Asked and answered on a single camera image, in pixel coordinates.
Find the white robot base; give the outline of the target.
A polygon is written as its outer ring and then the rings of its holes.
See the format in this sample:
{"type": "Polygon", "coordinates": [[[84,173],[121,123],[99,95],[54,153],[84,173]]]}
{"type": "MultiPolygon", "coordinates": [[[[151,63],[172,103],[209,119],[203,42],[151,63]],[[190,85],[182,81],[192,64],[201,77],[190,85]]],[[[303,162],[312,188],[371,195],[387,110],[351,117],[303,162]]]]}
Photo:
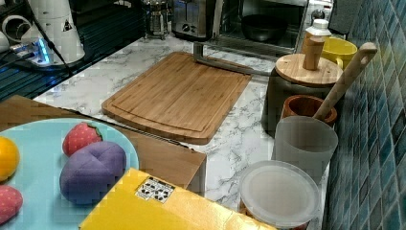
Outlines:
{"type": "Polygon", "coordinates": [[[28,62],[39,66],[59,66],[79,61],[85,56],[74,25],[69,0],[28,0],[33,13],[30,23],[20,15],[9,15],[2,22],[2,32],[18,42],[11,49],[19,56],[30,55],[28,62]],[[23,20],[30,28],[19,39],[6,33],[14,19],[23,20]]]}

